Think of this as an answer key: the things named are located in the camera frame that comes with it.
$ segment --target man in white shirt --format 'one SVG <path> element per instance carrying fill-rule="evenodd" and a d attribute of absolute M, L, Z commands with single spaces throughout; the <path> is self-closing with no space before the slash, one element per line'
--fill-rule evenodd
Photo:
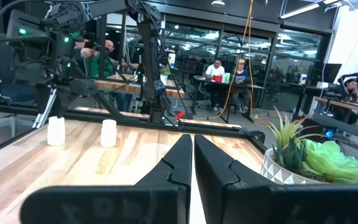
<path fill-rule="evenodd" d="M 224 67 L 220 59 L 216 59 L 212 65 L 203 73 L 206 78 L 212 78 L 214 75 L 223 76 Z M 205 86 L 206 91 L 211 94 L 211 107 L 214 113 L 221 113 L 224 107 L 224 101 L 226 99 L 226 89 L 224 86 L 217 86 L 213 84 L 207 84 Z"/>
<path fill-rule="evenodd" d="M 216 59 L 214 63 L 206 69 L 204 76 L 206 78 L 212 78 L 213 75 L 222 75 L 224 74 L 224 67 L 222 67 L 222 62 L 219 59 Z"/>

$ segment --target green light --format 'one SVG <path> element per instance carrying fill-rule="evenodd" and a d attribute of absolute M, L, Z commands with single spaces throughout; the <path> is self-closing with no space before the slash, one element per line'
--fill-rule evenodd
<path fill-rule="evenodd" d="M 21 34 L 26 34 L 27 31 L 25 31 L 25 29 L 19 29 L 19 33 L 21 33 Z"/>

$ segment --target woman in blue shirt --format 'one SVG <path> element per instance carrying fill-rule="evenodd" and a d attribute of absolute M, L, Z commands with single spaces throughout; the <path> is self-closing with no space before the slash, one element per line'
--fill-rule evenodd
<path fill-rule="evenodd" d="M 237 71 L 233 71 L 234 81 L 236 84 L 243 83 L 249 77 L 249 72 L 244 68 L 246 66 L 246 62 L 243 59 L 239 60 L 239 64 L 237 66 Z M 248 88 L 237 88 L 233 91 L 232 100 L 236 106 L 237 112 L 245 113 L 249 101 L 251 100 L 252 94 Z"/>

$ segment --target red object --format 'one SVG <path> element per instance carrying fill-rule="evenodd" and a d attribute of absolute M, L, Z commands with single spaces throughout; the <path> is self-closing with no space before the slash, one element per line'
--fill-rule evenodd
<path fill-rule="evenodd" d="M 222 76 L 214 75 L 214 76 L 212 76 L 212 80 L 214 80 L 215 82 L 222 82 Z"/>
<path fill-rule="evenodd" d="M 181 118 L 181 117 L 183 117 L 183 115 L 185 115 L 185 112 L 182 111 L 182 112 L 178 113 L 178 115 L 175 116 L 175 119 Z"/>

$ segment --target wooden table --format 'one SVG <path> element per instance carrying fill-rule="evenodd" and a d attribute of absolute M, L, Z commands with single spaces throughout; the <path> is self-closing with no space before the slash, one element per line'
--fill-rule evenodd
<path fill-rule="evenodd" d="M 0 150 L 0 223 L 19 223 L 23 200 L 51 185 L 134 185 L 158 163 L 183 133 L 117 127 L 117 146 L 100 146 L 100 123 L 66 120 L 66 143 L 47 144 L 44 126 Z M 259 172 L 263 155 L 245 139 L 205 136 L 223 151 Z M 195 178 L 191 223 L 205 219 Z"/>
<path fill-rule="evenodd" d="M 104 109 L 88 108 L 84 106 L 77 106 L 75 109 L 80 111 L 91 111 L 96 113 L 109 113 L 107 110 Z M 137 113 L 128 113 L 128 112 L 120 112 L 120 113 L 125 116 L 130 116 L 134 118 L 140 118 L 140 119 L 149 118 L 148 114 L 137 114 Z M 205 124 L 205 125 L 219 126 L 219 127 L 241 128 L 241 126 L 239 126 L 238 124 L 222 124 L 222 123 L 215 123 L 209 121 L 197 121 L 192 119 L 181 119 L 181 121 L 184 123 L 192 123 L 192 124 Z"/>
<path fill-rule="evenodd" d="M 127 80 L 129 80 L 130 78 L 132 78 L 132 80 L 133 80 L 133 77 L 134 77 L 131 74 L 122 74 L 122 75 Z M 107 78 L 110 78 L 112 80 L 122 80 L 122 78 L 119 75 L 112 75 Z M 130 91 L 130 92 L 140 93 L 140 85 L 128 85 L 126 83 L 110 82 L 110 81 L 104 81 L 104 80 L 96 80 L 95 83 L 99 89 L 115 90 L 116 88 L 119 88 L 121 91 Z M 173 80 L 167 80 L 166 86 L 175 87 L 175 82 Z M 179 97 L 178 91 L 176 91 L 176 90 L 166 89 L 166 91 L 167 91 L 167 96 Z M 179 90 L 179 92 L 180 92 L 180 97 L 184 98 L 185 92 L 182 89 Z"/>
<path fill-rule="evenodd" d="M 314 98 L 318 102 L 327 103 L 329 101 L 330 104 L 335 106 L 340 106 L 341 108 L 351 109 L 351 110 L 357 110 L 358 111 L 358 103 L 350 103 L 350 102 L 341 102 L 336 100 L 329 100 L 322 97 L 315 97 Z"/>

